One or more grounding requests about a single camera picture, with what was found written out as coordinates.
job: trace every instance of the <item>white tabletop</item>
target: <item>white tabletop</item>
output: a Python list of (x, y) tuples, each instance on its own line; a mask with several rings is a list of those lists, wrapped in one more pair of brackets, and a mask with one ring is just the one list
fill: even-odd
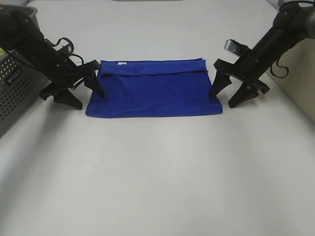
[[(92, 59), (235, 60), (275, 15), (260, 0), (33, 1), (52, 41)], [(222, 115), (87, 117), (38, 99), (0, 140), (1, 236), (313, 236), (315, 126), (271, 90)], [(75, 95), (84, 109), (91, 91)]]

